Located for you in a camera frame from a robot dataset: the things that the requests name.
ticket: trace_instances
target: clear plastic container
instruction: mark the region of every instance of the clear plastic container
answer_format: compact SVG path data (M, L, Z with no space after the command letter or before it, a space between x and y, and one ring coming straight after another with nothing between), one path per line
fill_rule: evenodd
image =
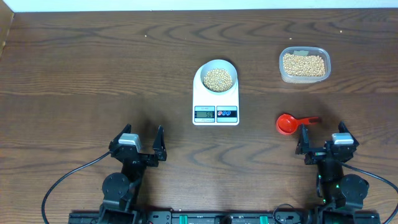
M321 77L307 77L307 76L296 76L296 75L289 75L285 69L284 69L284 55L285 54L293 54L294 51L300 51L300 50L305 50L308 51L307 56L315 55L319 56L323 59L325 63L325 75ZM315 83L315 82L320 82L325 79L327 79L330 76L330 71L331 71L331 63L330 63L330 57L328 52L326 50L323 50L319 47L288 47L285 50L282 51L282 53L279 56L279 69L280 73L282 74L282 79L283 81L287 83Z

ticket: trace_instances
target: green connector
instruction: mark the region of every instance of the green connector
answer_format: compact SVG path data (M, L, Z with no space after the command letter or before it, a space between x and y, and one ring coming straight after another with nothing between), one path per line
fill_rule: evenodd
M188 224L188 215L180 215L180 224Z
M260 216L260 224L269 224L267 216Z

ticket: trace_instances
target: digital kitchen scale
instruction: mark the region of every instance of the digital kitchen scale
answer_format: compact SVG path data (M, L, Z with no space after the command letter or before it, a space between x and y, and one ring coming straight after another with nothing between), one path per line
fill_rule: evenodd
M208 71L225 69L232 78L232 87L214 92L203 84ZM199 68L193 79L192 123L194 125L238 125L239 90L235 67L225 60L212 60Z

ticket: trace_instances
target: wood grain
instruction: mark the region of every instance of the wood grain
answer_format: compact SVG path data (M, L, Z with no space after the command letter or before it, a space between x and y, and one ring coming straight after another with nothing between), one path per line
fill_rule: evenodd
M274 128L283 112L323 118L310 127L314 145L344 120L361 143L349 163L398 184L397 44L397 9L17 14L0 61L1 223L42 223L48 188L106 152L127 123L148 151L156 127L165 128L169 156L147 170L143 204L321 203L316 167L294 154L298 136ZM284 83L279 54L295 45L328 51L330 78ZM215 58L238 68L237 127L192 124L193 76ZM47 202L50 223L97 210L103 179L120 169L109 157L65 179ZM364 208L386 219L396 193L363 177L371 184Z

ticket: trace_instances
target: white wall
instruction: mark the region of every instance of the white wall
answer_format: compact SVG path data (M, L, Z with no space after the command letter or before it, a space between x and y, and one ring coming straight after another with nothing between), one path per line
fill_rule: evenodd
M14 12L398 7L398 0L3 0Z

